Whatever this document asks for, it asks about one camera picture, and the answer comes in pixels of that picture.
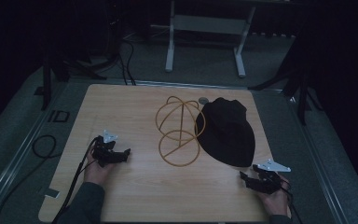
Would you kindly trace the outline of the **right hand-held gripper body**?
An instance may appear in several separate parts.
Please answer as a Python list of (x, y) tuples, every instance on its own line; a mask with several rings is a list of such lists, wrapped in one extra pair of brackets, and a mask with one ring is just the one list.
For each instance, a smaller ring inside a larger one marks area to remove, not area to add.
[(268, 159), (257, 164), (259, 168), (265, 170), (263, 175), (258, 175), (258, 180), (262, 183), (262, 189), (258, 192), (271, 194), (281, 188), (281, 178), (279, 172), (290, 173), (292, 169), (284, 166), (273, 159)]

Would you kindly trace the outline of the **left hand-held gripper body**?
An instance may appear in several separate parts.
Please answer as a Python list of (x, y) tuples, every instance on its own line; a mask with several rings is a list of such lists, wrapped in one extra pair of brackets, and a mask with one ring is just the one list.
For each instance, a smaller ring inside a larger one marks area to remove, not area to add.
[(102, 167), (108, 163), (122, 162), (120, 154), (113, 150), (116, 140), (117, 136), (107, 130), (104, 130), (102, 135), (95, 138), (91, 155)]

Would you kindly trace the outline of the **black hat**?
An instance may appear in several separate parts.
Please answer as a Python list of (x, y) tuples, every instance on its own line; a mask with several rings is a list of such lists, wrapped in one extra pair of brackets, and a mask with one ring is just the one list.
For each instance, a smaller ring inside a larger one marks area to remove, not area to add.
[(235, 167), (250, 167), (255, 155), (255, 133), (238, 100), (222, 97), (207, 103), (198, 114), (195, 133), (201, 147), (214, 159)]

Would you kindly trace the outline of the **person's left hand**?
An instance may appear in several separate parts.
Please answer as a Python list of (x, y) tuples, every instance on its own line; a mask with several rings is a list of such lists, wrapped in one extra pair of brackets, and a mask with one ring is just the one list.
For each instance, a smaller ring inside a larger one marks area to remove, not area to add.
[(115, 165), (109, 163), (102, 167), (89, 153), (87, 155), (87, 167), (84, 171), (84, 181), (103, 186), (112, 173)]

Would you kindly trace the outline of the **person's right hand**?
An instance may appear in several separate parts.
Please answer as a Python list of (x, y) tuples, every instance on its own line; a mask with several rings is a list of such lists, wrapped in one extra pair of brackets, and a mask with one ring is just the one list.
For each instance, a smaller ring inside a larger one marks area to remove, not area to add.
[(286, 191), (289, 189), (289, 181), (281, 175), (281, 188), (274, 193), (267, 194), (257, 192), (264, 208), (269, 216), (288, 216), (289, 199)]

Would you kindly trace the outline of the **black tripod stand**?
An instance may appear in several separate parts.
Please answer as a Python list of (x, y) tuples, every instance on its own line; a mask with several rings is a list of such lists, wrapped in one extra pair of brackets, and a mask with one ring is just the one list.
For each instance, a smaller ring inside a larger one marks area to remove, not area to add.
[(276, 75), (261, 84), (249, 87), (249, 90), (261, 91), (286, 79), (282, 94), (289, 98), (298, 96), (296, 115), (300, 123), (305, 125), (307, 99), (310, 98), (314, 105), (321, 109), (309, 94), (310, 78), (315, 65), (312, 48), (309, 48), (305, 39), (298, 36), (285, 55)]
[(51, 72), (54, 72), (59, 81), (67, 82), (70, 77), (67, 67), (72, 66), (86, 77), (105, 80), (105, 77), (97, 75), (91, 68), (70, 56), (65, 50), (66, 38), (67, 35), (51, 31), (42, 35), (43, 86), (39, 88), (43, 96), (42, 110), (46, 110), (52, 100)]

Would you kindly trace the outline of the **white metal stand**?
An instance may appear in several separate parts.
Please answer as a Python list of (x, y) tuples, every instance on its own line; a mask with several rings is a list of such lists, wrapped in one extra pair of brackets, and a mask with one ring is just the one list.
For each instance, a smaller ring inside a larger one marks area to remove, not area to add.
[(213, 17), (201, 17), (177, 14), (175, 12), (175, 0), (170, 5), (169, 45), (166, 56), (165, 71), (173, 70), (174, 61), (174, 33), (176, 31), (191, 31), (214, 33), (224, 35), (239, 35), (240, 43), (233, 49), (233, 56), (239, 77), (246, 77), (245, 66), (242, 59), (242, 51), (249, 34), (256, 7), (250, 7), (247, 18), (244, 20), (223, 19)]

